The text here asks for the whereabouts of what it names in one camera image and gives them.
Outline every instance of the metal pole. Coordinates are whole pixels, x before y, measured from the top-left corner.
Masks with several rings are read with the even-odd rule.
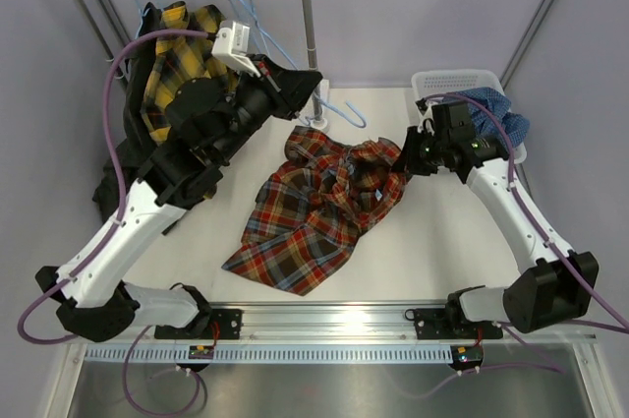
[[[316,44],[315,44],[315,21],[313,18],[313,0],[302,0],[302,8],[304,9],[304,27],[306,28],[306,49],[308,51],[308,67],[316,71],[318,63],[316,61]],[[314,91],[313,95],[313,118],[315,123],[322,124],[323,108],[319,99],[319,90]]]
[[[531,22],[527,27],[527,30],[524,32],[522,38],[520,39],[518,47],[511,56],[511,59],[509,60],[509,63],[507,64],[507,67],[504,70],[502,77],[500,78],[500,83],[502,84],[502,87],[504,89],[506,89],[511,83],[513,75],[520,66],[520,63],[522,62],[522,59],[524,58],[526,52],[529,50],[529,47],[531,47],[533,39],[540,30],[540,27],[542,26],[546,16],[548,15],[548,12],[552,8],[552,5],[554,5],[554,2],[555,0],[542,0],[540,5],[538,6],[537,11],[533,15],[533,18],[531,19]]]
[[[86,18],[87,22],[89,23],[89,26],[91,27],[91,30],[96,35],[98,42],[100,42],[100,45],[102,49],[105,51],[105,55],[107,56],[107,61],[112,61],[114,58],[114,54],[111,48],[109,47],[109,44],[107,44],[107,40],[105,39],[105,36],[103,36],[102,32],[100,32],[100,28],[98,27],[98,24],[96,23],[93,16],[91,15],[91,12],[89,11],[89,8],[86,5],[86,1],[74,0],[74,2],[77,4],[77,7],[79,8],[79,10],[81,10],[82,15]],[[117,71],[116,80],[120,83],[123,90],[127,89],[127,84],[128,84],[127,78],[123,74],[122,70],[120,70],[120,68]]]
[[[118,40],[120,47],[127,45],[127,43],[131,41],[131,37],[122,23],[120,15],[118,15],[118,11],[116,10],[116,7],[114,7],[113,2],[111,0],[96,0],[96,3],[102,10],[105,19],[116,35],[116,39]]]

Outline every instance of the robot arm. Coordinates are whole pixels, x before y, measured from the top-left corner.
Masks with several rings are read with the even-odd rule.
[[[530,332],[581,317],[588,310],[590,295],[547,246],[513,197],[513,186],[507,180],[507,156],[496,138],[477,137],[468,104],[459,100],[428,108],[424,124],[409,128],[397,163],[396,170],[414,175],[431,175],[441,166],[456,172],[486,206],[521,273],[508,287],[473,287],[449,295],[446,317],[454,327],[497,321]],[[599,271],[594,256],[575,253],[543,217],[517,177],[513,184],[555,246],[594,286]]]
[[[248,34],[242,24],[223,22],[212,49],[240,73],[236,91],[226,94],[216,79],[184,83],[166,107],[168,139],[141,168],[121,221],[114,213],[71,261],[35,276],[43,291],[70,280],[52,297],[61,304],[57,317],[67,331],[97,342],[129,326],[168,327],[189,338],[207,333],[212,309],[194,287],[142,288],[122,278],[155,238],[215,192],[221,168],[269,117],[295,118],[320,82],[319,72],[289,71],[267,56],[247,55]],[[71,277],[114,223],[113,237]]]

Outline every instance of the plastic basket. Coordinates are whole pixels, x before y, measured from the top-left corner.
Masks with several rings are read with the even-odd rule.
[[[455,71],[418,72],[411,78],[415,101],[433,93],[469,90],[476,87],[490,87],[504,95],[498,77],[491,71],[459,69]],[[514,149],[515,162],[520,164],[527,158],[524,143]]]

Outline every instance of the plaid shirt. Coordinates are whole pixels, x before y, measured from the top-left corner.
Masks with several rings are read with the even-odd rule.
[[[213,5],[190,14],[184,2],[176,2],[163,11],[160,27],[216,32],[223,20],[225,17]],[[219,78],[228,90],[236,87],[234,73],[212,57],[212,44],[208,39],[185,36],[162,37],[156,41],[155,63],[146,82],[141,109],[144,123],[156,143],[168,137],[170,125],[164,110],[184,82],[199,77]]]
[[[407,178],[390,172],[400,149],[386,139],[349,147],[296,127],[285,153],[257,194],[243,246],[223,268],[306,295],[345,265],[401,200]]]

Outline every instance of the blue cloth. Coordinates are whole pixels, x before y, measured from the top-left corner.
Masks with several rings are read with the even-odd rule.
[[[509,136],[513,148],[516,148],[524,141],[529,127],[531,126],[531,122],[522,115],[510,113],[511,100],[502,93],[489,87],[457,91],[456,93],[472,98],[493,113],[502,123],[502,127]],[[468,103],[468,109],[470,110],[470,116],[476,127],[477,134],[479,136],[497,136],[500,142],[505,146],[502,137],[498,134],[498,130],[491,120],[471,103]]]

